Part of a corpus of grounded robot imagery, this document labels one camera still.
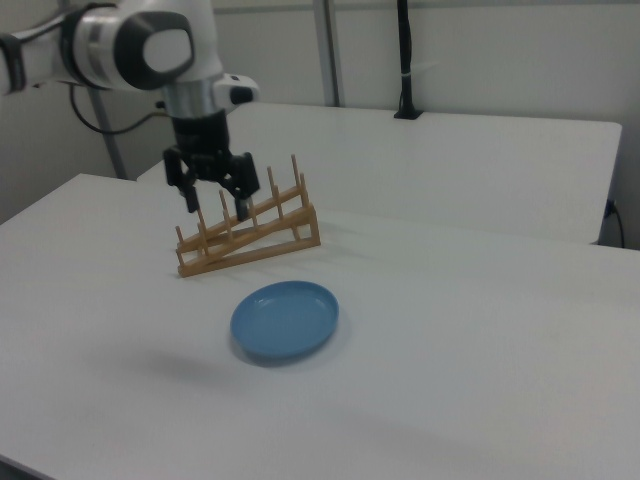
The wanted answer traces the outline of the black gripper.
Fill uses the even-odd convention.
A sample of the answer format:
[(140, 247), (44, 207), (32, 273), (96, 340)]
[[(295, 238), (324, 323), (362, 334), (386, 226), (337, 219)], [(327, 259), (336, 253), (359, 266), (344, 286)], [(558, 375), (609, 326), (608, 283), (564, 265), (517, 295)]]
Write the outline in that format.
[(178, 189), (190, 213), (200, 208), (195, 181), (219, 183), (233, 196), (237, 219), (246, 220), (260, 183), (252, 155), (230, 152), (226, 113), (171, 122), (176, 145), (163, 152), (166, 183)]

